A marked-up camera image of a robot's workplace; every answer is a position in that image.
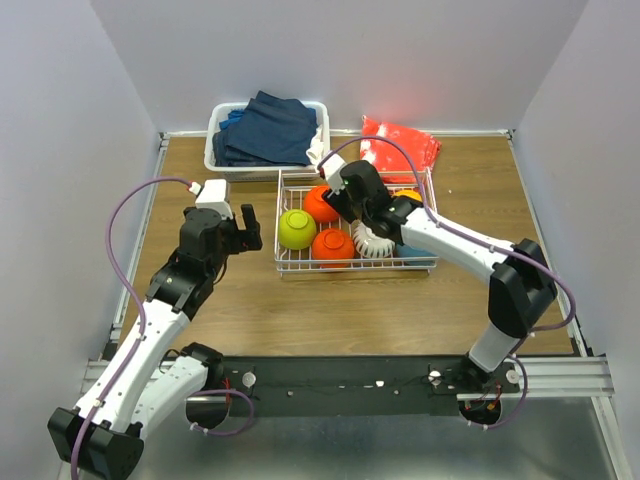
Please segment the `lime green bowl tall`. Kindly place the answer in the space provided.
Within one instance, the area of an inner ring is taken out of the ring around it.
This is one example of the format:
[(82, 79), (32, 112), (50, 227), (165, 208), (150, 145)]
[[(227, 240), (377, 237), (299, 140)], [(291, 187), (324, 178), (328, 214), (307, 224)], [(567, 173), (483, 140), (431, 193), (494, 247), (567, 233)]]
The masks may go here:
[(285, 211), (279, 217), (279, 244), (290, 250), (304, 250), (308, 248), (317, 234), (317, 227), (313, 217), (302, 209)]

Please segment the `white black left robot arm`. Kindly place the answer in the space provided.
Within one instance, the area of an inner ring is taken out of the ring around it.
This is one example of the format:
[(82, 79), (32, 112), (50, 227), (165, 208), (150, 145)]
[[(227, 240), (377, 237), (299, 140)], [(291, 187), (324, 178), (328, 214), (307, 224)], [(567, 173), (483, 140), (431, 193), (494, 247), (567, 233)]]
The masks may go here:
[(221, 354), (200, 344), (183, 348), (158, 380), (152, 378), (174, 339), (194, 319), (222, 279), (232, 255), (258, 251), (261, 228), (250, 204), (239, 226), (224, 205), (189, 207), (179, 243), (152, 276), (138, 318), (93, 386), (71, 409), (58, 408), (47, 428), (72, 478), (126, 479), (149, 434), (189, 396), (212, 396), (230, 407), (247, 394), (230, 387)]

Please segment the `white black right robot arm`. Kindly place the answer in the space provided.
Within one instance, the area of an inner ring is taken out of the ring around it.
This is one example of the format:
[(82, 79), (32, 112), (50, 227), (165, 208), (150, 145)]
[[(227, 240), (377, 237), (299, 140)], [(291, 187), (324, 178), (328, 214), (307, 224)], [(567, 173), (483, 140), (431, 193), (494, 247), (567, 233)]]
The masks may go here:
[(541, 247), (481, 235), (436, 214), (421, 201), (394, 196), (378, 171), (365, 161), (329, 160), (319, 168), (329, 192), (325, 201), (374, 235), (428, 251), (477, 276), (488, 285), (489, 324), (465, 354), (460, 379), (480, 392), (496, 380), (496, 369), (533, 331), (556, 300), (557, 288)]

